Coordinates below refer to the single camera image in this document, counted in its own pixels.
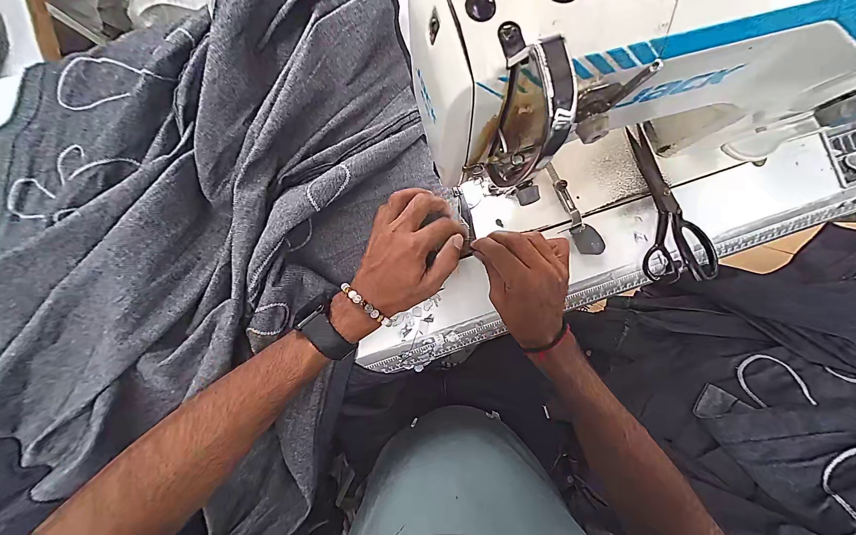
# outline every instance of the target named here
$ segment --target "gray knit fabric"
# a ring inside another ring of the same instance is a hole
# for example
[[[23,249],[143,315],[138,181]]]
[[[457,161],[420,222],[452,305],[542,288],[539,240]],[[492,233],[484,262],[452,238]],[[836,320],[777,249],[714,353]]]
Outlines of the gray knit fabric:
[[[274,341],[351,278],[392,191],[432,187],[395,20],[225,0],[27,71],[0,128],[0,438],[53,469],[34,500]],[[211,532],[305,516],[330,372],[211,498]]]

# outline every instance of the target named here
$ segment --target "scissors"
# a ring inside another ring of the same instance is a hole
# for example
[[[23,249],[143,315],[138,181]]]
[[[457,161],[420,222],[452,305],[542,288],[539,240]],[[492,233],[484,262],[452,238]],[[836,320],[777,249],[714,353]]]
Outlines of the scissors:
[[[686,266],[697,281],[714,279],[719,272],[715,245],[712,244],[712,241],[701,228],[682,218],[682,207],[672,195],[672,189],[663,180],[659,165],[656,164],[655,156],[652,155],[652,149],[649,147],[649,141],[642,134],[642,128],[640,128],[638,142],[629,128],[626,128],[626,135],[630,139],[630,146],[633,148],[639,172],[646,180],[649,194],[652,196],[652,201],[656,204],[656,211],[659,213],[659,220],[656,222],[656,241],[646,256],[643,257],[643,272],[653,282],[662,281],[666,284],[672,284],[679,280],[679,273],[682,271],[682,267]],[[674,260],[669,249],[666,249],[666,233],[670,227],[672,227],[672,239],[675,241],[676,248],[679,249],[679,260]],[[706,262],[704,264],[699,264],[693,248],[686,241],[683,230],[688,230],[689,234],[702,246],[702,249],[705,249]],[[653,257],[659,259],[660,264],[663,265],[662,268],[652,269],[650,264]]]

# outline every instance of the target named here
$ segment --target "gray pants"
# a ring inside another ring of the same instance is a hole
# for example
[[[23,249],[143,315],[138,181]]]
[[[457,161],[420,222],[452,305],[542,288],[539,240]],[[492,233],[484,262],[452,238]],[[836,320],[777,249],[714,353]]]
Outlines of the gray pants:
[[[505,424],[442,407],[382,450],[350,535],[583,535]]]

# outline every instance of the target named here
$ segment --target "black wristband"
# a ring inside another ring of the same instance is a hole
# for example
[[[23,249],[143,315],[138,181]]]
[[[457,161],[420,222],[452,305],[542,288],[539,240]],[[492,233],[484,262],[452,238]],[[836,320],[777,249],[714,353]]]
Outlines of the black wristband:
[[[321,302],[315,310],[293,328],[309,339],[309,343],[329,360],[340,361],[353,354],[358,344],[347,342],[329,322],[330,301],[328,296],[320,296],[313,301]]]
[[[567,334],[568,328],[570,328],[570,325],[567,323],[567,319],[564,318],[563,321],[560,323],[560,332],[553,337],[553,342],[543,347],[531,347],[530,349],[525,349],[521,347],[521,349],[525,353],[542,353],[544,351],[550,351],[551,349],[553,349],[553,347],[556,347],[556,345],[559,344],[561,340],[563,340],[564,335]]]

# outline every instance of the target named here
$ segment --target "fabric pile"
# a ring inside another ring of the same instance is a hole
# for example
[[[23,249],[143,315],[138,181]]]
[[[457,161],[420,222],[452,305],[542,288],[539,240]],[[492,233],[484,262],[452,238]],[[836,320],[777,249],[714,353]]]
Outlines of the fabric pile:
[[[393,191],[434,188],[396,20],[225,0],[26,72],[0,128],[0,533],[351,279]],[[300,524],[351,365],[289,404],[209,532]]]
[[[572,322],[726,533],[856,534],[856,230]]]

